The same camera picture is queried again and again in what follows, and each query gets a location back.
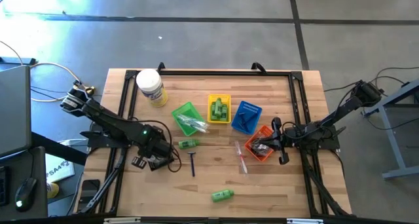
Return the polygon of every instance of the wooden tabletop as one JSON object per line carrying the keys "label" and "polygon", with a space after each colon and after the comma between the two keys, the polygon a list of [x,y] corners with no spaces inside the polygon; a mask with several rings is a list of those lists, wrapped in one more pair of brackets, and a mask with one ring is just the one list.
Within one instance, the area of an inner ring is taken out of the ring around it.
{"label": "wooden tabletop", "polygon": [[[101,104],[118,111],[126,69],[110,69]],[[319,71],[303,71],[304,85],[312,120],[328,114]],[[171,173],[167,168],[151,172],[130,163],[137,148],[129,149],[118,215],[183,216],[183,217],[308,217],[307,197],[302,175],[301,159],[296,149],[287,149],[289,163],[280,165],[279,152],[265,162],[257,161],[243,149],[249,174],[241,173],[234,141],[243,145],[251,136],[234,130],[230,124],[211,124],[209,134],[195,133],[186,137],[174,121],[171,112],[187,102],[192,102],[201,116],[207,118],[208,94],[230,94],[232,117],[242,100],[262,107],[257,129],[270,125],[273,117],[282,122],[293,121],[293,110],[286,77],[231,77],[231,76],[162,76],[169,100],[164,107],[151,107],[139,91],[134,116],[139,120],[162,121],[171,130],[173,144],[188,138],[198,139],[200,145],[190,150],[179,150],[182,169]],[[131,92],[125,107],[128,113]],[[195,151],[196,177],[191,176],[188,151]],[[84,167],[84,179],[103,182],[109,149],[92,153]],[[323,181],[335,200],[351,212],[342,168],[330,151],[320,151],[319,161]],[[114,185],[108,196],[110,207]],[[213,203],[211,194],[223,189],[234,190],[230,200]],[[318,192],[314,188],[316,206]]]}

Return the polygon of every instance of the black mouse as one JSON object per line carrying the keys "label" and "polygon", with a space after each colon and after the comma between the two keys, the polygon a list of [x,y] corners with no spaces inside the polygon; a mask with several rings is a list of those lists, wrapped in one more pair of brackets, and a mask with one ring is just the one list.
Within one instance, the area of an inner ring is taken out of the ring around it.
{"label": "black mouse", "polygon": [[29,177],[24,180],[16,191],[16,196],[14,197],[16,210],[24,212],[32,207],[36,186],[37,180],[35,178]]}

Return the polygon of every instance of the computer monitor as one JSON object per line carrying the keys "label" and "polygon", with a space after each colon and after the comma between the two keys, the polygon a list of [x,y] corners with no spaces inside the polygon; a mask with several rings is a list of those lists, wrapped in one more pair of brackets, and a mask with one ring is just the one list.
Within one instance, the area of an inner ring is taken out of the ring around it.
{"label": "computer monitor", "polygon": [[31,147],[29,67],[0,71],[0,158]]}

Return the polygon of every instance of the white container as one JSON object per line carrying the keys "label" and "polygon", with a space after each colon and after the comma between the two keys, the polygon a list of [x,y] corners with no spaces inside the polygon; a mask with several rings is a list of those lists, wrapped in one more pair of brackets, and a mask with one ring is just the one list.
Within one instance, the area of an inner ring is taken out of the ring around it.
{"label": "white container", "polygon": [[147,97],[153,107],[162,107],[168,101],[162,78],[154,69],[140,71],[136,79],[138,88]]}

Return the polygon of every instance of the gray floor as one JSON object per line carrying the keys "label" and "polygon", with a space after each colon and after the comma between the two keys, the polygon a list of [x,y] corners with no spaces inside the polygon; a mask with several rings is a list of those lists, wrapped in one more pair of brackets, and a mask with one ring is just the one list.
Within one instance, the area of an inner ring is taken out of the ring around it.
{"label": "gray floor", "polygon": [[[418,0],[297,0],[301,18],[418,20]],[[292,18],[289,0],[4,0],[9,12],[99,16]],[[101,94],[110,67],[236,68],[254,61],[267,69],[301,69],[293,24],[63,22],[33,17],[1,20],[1,40],[22,56],[70,67]],[[373,79],[385,67],[419,63],[418,26],[302,25],[310,69],[320,70],[324,88]],[[0,47],[0,54],[12,56]],[[411,81],[419,70],[388,71]],[[61,69],[32,71],[32,85],[66,91],[72,78]],[[395,92],[399,83],[383,79]],[[332,111],[345,90],[326,93]],[[61,111],[58,103],[32,103],[33,130],[54,140],[80,138],[89,122]],[[371,119],[381,125],[379,117]],[[397,168],[384,131],[358,112],[338,123],[352,210],[360,217],[418,222],[419,176],[384,181]]]}

